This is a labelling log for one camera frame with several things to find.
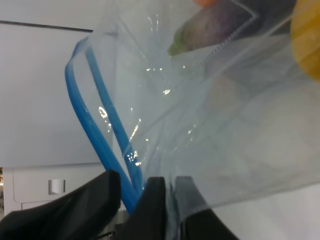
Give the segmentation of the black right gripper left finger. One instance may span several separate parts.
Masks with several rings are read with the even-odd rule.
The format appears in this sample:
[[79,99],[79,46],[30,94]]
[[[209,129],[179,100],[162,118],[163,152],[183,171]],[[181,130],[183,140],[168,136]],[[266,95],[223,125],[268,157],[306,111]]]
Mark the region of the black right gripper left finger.
[[108,170],[49,203],[12,211],[0,221],[2,240],[94,240],[121,205],[121,179]]

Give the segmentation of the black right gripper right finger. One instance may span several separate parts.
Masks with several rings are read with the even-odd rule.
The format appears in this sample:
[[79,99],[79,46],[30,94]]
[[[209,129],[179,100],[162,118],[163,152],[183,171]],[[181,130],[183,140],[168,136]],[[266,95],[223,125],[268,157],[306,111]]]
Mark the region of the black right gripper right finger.
[[178,176],[166,190],[163,177],[151,177],[127,221],[116,228],[116,240],[236,240],[237,236],[208,207],[186,215],[206,201],[193,178]]

